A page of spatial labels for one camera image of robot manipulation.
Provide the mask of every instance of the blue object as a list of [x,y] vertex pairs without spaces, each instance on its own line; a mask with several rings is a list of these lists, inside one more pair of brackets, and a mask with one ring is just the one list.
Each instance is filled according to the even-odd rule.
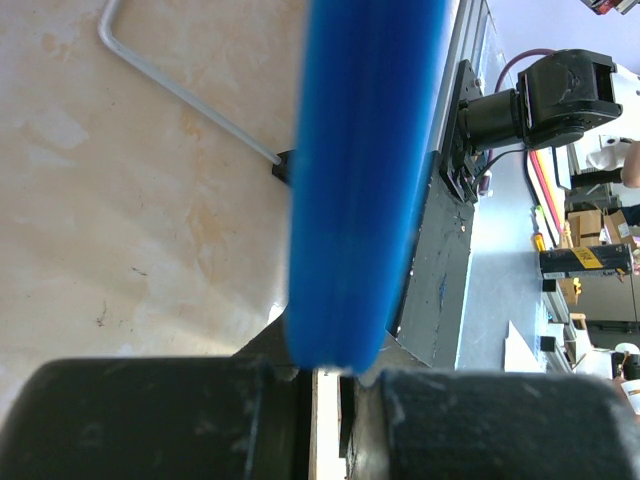
[[364,372],[398,306],[446,3],[311,2],[286,327],[302,368]]

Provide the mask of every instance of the gray floor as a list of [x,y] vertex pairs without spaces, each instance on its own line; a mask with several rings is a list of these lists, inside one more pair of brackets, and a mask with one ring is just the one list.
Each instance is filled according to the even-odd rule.
[[[485,94],[493,91],[505,64],[501,51],[489,22],[479,69]],[[493,196],[476,205],[457,369],[502,369],[509,321],[536,350],[542,280],[523,165],[522,153],[502,158],[492,169]]]

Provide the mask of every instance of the purple cable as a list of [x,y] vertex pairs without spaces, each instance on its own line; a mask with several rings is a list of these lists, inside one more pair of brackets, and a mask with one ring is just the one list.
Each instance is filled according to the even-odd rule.
[[[526,52],[522,52],[519,55],[516,55],[515,57],[513,57],[511,60],[509,60],[509,62],[504,66],[504,68],[500,72],[500,76],[498,76],[498,81],[496,82],[496,88],[494,90],[494,93],[498,93],[500,91],[500,88],[502,88],[502,83],[504,82],[504,79],[507,78],[507,73],[509,73],[509,70],[511,70],[511,67],[513,67],[520,60],[524,60],[525,58],[528,58],[528,57],[535,57],[536,55],[541,55],[543,57],[546,57],[547,55],[551,55],[552,53],[555,53],[555,50],[551,50],[550,48],[534,48],[532,50],[527,50]],[[492,160],[493,160],[493,150],[489,150],[489,153],[487,154],[487,163],[491,163]],[[480,182],[480,192],[489,191],[489,183],[491,181],[491,178],[490,177],[486,177],[486,178],[487,178],[486,181],[483,178]]]

